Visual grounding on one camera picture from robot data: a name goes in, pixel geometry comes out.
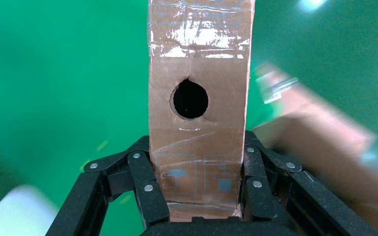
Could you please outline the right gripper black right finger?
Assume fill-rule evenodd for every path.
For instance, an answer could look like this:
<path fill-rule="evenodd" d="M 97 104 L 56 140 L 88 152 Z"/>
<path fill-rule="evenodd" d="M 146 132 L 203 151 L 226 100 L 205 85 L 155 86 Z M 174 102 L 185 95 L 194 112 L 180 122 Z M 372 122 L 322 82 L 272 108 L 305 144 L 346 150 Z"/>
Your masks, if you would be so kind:
<path fill-rule="evenodd" d="M 315 178 L 293 155 L 267 148 L 245 132 L 240 211 L 281 235 L 375 236 L 376 230 Z"/>

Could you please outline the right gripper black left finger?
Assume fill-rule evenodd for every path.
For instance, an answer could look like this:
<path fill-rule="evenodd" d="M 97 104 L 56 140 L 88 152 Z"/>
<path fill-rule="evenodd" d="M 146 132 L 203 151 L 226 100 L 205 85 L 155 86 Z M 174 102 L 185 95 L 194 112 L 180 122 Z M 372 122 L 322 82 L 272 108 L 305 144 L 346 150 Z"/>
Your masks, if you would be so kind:
<path fill-rule="evenodd" d="M 109 203 L 128 191 L 134 192 L 145 229 L 170 220 L 150 163 L 148 136 L 142 136 L 123 152 L 85 165 L 47 235 L 99 235 Z"/>

